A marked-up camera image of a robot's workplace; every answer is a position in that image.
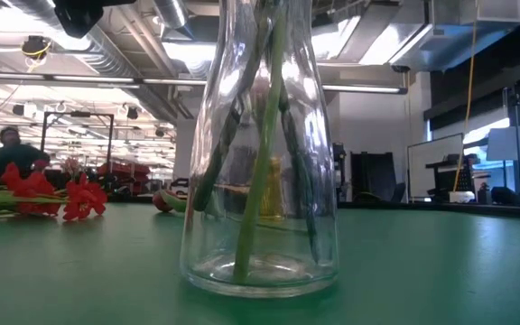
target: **dark hair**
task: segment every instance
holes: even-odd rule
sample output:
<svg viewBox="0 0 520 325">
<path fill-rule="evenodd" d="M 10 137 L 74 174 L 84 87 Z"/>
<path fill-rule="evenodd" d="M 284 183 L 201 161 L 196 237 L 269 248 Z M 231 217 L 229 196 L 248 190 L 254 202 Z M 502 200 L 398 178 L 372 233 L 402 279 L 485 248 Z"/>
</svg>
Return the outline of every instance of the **dark hair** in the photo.
<svg viewBox="0 0 520 325">
<path fill-rule="evenodd" d="M 17 135 L 19 135 L 19 131 L 17 130 L 16 127 L 7 126 L 3 130 L 1 130 L 1 132 L 0 132 L 0 142 L 1 143 L 4 141 L 4 134 L 5 134 L 5 132 L 9 132 L 9 131 L 13 131 L 13 132 L 17 133 Z"/>
</svg>

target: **green tabletop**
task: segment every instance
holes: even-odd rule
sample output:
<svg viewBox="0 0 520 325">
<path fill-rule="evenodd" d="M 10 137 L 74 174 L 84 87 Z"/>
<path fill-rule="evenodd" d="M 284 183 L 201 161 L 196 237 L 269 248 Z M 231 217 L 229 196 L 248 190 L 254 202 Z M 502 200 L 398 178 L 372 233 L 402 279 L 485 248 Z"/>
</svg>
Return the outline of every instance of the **green tabletop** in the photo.
<svg viewBox="0 0 520 325">
<path fill-rule="evenodd" d="M 141 204 L 0 221 L 0 324 L 520 325 L 520 219 L 341 210 L 338 284 L 288 300 L 183 281 L 182 226 Z"/>
</svg>

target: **person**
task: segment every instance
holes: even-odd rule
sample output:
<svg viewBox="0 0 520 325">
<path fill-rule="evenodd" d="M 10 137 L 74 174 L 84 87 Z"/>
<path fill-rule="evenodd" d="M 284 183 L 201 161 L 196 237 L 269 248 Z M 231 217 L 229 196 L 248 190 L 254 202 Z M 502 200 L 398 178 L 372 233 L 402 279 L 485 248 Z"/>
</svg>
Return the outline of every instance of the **person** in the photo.
<svg viewBox="0 0 520 325">
<path fill-rule="evenodd" d="M 25 178 L 34 170 L 42 171 L 50 163 L 50 156 L 28 144 L 22 144 L 16 128 L 8 126 L 1 130 L 0 141 L 0 175 L 5 172 L 9 163 L 15 163 L 20 175 Z"/>
</svg>

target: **background table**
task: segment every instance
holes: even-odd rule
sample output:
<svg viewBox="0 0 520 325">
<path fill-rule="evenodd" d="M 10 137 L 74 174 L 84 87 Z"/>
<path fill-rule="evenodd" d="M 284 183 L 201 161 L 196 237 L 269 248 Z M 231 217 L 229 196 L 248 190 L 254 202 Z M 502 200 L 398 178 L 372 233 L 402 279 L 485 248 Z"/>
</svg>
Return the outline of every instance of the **background table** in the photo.
<svg viewBox="0 0 520 325">
<path fill-rule="evenodd" d="M 520 324 L 520 219 L 342 209 L 338 284 L 257 301 L 183 281 L 183 219 L 154 212 L 0 222 L 0 324 Z"/>
</svg>

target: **clear glass vase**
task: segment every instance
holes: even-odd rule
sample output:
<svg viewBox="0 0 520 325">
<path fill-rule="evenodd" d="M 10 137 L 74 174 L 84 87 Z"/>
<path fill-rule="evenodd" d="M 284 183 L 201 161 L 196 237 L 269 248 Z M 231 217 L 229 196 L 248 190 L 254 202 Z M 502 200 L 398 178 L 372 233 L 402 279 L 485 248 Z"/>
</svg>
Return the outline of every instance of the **clear glass vase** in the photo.
<svg viewBox="0 0 520 325">
<path fill-rule="evenodd" d="M 332 151 L 310 0 L 221 0 L 191 156 L 181 270 L 245 297 L 324 288 L 339 270 Z"/>
</svg>

